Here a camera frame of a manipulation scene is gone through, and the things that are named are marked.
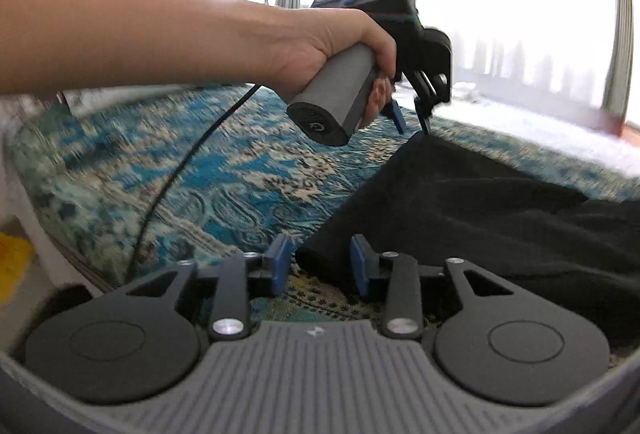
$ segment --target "fingers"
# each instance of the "fingers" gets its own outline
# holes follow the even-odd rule
[[[382,72],[387,77],[394,78],[396,76],[396,41],[369,15],[364,15],[366,20],[360,41],[375,51],[376,62]]]
[[[394,91],[395,87],[388,78],[377,78],[374,81],[367,107],[362,115],[360,128],[367,127],[376,119],[383,107],[391,101],[391,95]]]
[[[322,8],[313,15],[324,20],[324,31],[328,35],[327,56],[362,42],[375,52],[380,70],[389,78],[396,76],[396,41],[369,15],[345,8]]]

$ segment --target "black cable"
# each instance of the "black cable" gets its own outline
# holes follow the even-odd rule
[[[242,104],[244,104],[249,98],[251,98],[254,95],[255,91],[257,91],[261,87],[262,86],[260,86],[258,84],[255,84],[251,89],[249,89],[242,96],[242,98],[240,98],[235,104],[233,104],[231,107],[229,107],[229,109],[226,110],[225,114],[220,116],[220,118],[218,118],[204,132],[204,134],[200,137],[200,139],[196,143],[194,143],[193,146],[191,146],[191,148],[189,149],[188,153],[185,154],[184,158],[182,158],[182,161],[180,162],[180,165],[178,165],[174,169],[174,171],[169,176],[167,181],[164,182],[164,185],[162,185],[162,188],[158,192],[158,195],[154,198],[153,202],[151,203],[151,206],[149,207],[149,210],[146,211],[145,218],[143,219],[142,224],[140,225],[140,231],[138,232],[138,238],[136,239],[136,245],[133,247],[133,252],[131,253],[131,257],[129,258],[129,263],[127,264],[127,274],[126,274],[126,281],[127,282],[131,281],[131,279],[135,275],[136,268],[138,267],[138,260],[139,260],[138,258],[140,257],[140,248],[142,248],[142,239],[143,239],[143,237],[145,235],[146,229],[148,228],[152,217],[156,213],[156,208],[158,208],[158,205],[164,199],[164,196],[166,195],[166,193],[171,188],[171,185],[174,184],[174,181],[180,175],[180,172],[182,172],[184,170],[184,168],[187,166],[187,163],[189,163],[189,161],[194,156],[194,154],[196,154],[197,151],[199,151],[200,147],[202,147],[202,145],[209,139],[209,136],[211,136],[212,133],[218,127],[220,127],[220,125],[224,124],[225,120],[228,117],[230,117],[232,114],[234,114],[236,112],[236,110],[238,110],[242,106]]]

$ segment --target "floor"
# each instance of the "floor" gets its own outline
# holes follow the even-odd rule
[[[413,97],[413,90],[398,87],[396,99],[402,106],[413,109]],[[560,150],[565,154],[597,162],[629,177],[640,176],[640,147],[633,146],[627,141],[483,99],[469,86],[456,85],[453,98],[451,104],[439,106],[436,109],[437,116],[505,132],[523,140]],[[16,124],[16,118],[12,116],[15,116],[18,110],[22,114],[25,112],[32,114],[37,112],[38,108],[28,104],[25,106],[24,102],[20,107],[16,106],[15,102],[0,102],[0,133],[10,130]],[[6,177],[7,170],[0,156],[0,231],[24,236],[19,223],[6,216],[7,197],[12,197],[11,191],[8,193],[6,188]],[[27,214],[24,214],[21,219],[35,221],[34,216]],[[0,350],[6,350],[15,341],[29,316],[53,292],[54,284],[47,276],[47,271],[59,274],[61,280],[68,279],[67,274],[62,270],[52,271],[51,269],[52,258],[56,255],[60,257],[60,254],[50,244],[42,244],[38,240],[34,244],[41,255],[45,255],[44,263],[48,270],[44,270],[43,263],[39,258],[35,258],[27,269],[14,299],[8,304],[0,305]]]
[[[555,118],[525,109],[492,102],[478,96],[468,86],[456,84],[452,103],[440,105],[435,114],[478,127],[484,127],[523,140],[559,150],[565,154],[598,163],[627,177],[640,176],[640,147],[621,138],[586,130]],[[398,104],[414,108],[414,91],[398,87]]]

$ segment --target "black towel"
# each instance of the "black towel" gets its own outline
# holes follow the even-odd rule
[[[465,258],[594,321],[613,345],[640,338],[640,202],[588,200],[481,154],[415,134],[296,252],[355,292],[353,234],[442,266]]]

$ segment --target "hand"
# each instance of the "hand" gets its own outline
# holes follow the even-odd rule
[[[366,127],[391,100],[394,91],[389,78],[396,74],[396,42],[371,17],[360,10],[281,10],[282,33],[275,40],[271,80],[267,85],[289,102],[304,90],[327,59],[357,42],[376,53],[383,73],[373,86],[360,127]]]

